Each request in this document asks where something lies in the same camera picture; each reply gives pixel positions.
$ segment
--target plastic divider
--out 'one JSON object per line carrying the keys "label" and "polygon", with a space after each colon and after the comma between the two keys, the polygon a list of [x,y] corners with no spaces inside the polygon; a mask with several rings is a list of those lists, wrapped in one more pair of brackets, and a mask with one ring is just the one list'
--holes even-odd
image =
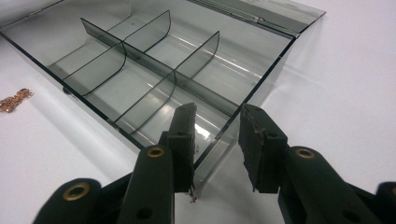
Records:
{"label": "plastic divider", "polygon": [[220,32],[217,31],[176,68],[186,77],[194,78],[215,56],[219,46]]}
{"label": "plastic divider", "polygon": [[170,28],[171,14],[169,10],[167,10],[154,20],[133,32],[131,35],[127,36],[124,39],[124,42],[146,52],[164,39],[168,35]]}
{"label": "plastic divider", "polygon": [[80,95],[85,96],[115,76],[125,64],[126,53],[122,43],[111,47],[79,68],[64,82]]}
{"label": "plastic divider", "polygon": [[105,44],[109,45],[110,47],[113,47],[116,44],[119,44],[120,42],[122,42],[120,39],[116,38],[114,35],[109,34],[108,32],[93,25],[89,21],[84,20],[83,18],[81,18],[81,22],[84,25],[84,28],[85,28],[85,31],[87,32],[87,34],[104,42]]}
{"label": "plastic divider", "polygon": [[123,43],[125,47],[126,56],[137,63],[142,64],[147,67],[147,69],[155,72],[161,77],[166,77],[171,71],[174,69],[169,67],[168,65],[161,63],[160,61],[155,60],[151,56],[146,53],[140,51],[132,47],[129,44]]}

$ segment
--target white table surface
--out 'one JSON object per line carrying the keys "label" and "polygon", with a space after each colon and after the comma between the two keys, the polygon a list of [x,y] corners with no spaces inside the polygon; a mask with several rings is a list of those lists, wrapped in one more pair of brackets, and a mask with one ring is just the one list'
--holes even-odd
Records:
{"label": "white table surface", "polygon": [[[372,193],[396,181],[396,2],[298,0],[327,15],[294,44],[262,105],[291,146],[319,151]],[[35,96],[0,114],[0,223],[31,223],[64,182],[106,185],[134,169],[135,153],[56,89],[0,38],[0,98]],[[176,196],[176,223],[283,223],[275,195],[252,193],[239,147],[200,190]]]}

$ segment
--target brass grommet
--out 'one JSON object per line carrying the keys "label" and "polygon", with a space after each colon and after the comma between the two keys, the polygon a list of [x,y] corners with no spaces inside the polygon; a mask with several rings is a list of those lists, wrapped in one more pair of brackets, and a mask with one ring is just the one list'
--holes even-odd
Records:
{"label": "brass grommet", "polygon": [[148,150],[148,156],[150,157],[161,157],[165,151],[160,147],[153,147]]}
{"label": "brass grommet", "polygon": [[64,192],[64,199],[75,201],[84,197],[90,191],[90,185],[87,182],[77,183]]}
{"label": "brass grommet", "polygon": [[297,153],[297,155],[299,157],[302,157],[304,159],[313,159],[313,158],[315,158],[315,154],[312,151],[310,151],[308,149],[305,149],[305,148],[297,149],[296,153]]}

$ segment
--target chain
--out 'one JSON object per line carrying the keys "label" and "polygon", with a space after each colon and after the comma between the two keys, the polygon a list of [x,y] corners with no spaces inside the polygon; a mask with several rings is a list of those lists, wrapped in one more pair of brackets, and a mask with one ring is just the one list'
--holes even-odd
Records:
{"label": "chain", "polygon": [[28,89],[21,89],[14,96],[9,96],[4,100],[0,101],[0,112],[11,113],[15,107],[22,103],[22,100],[33,96],[33,93]]}

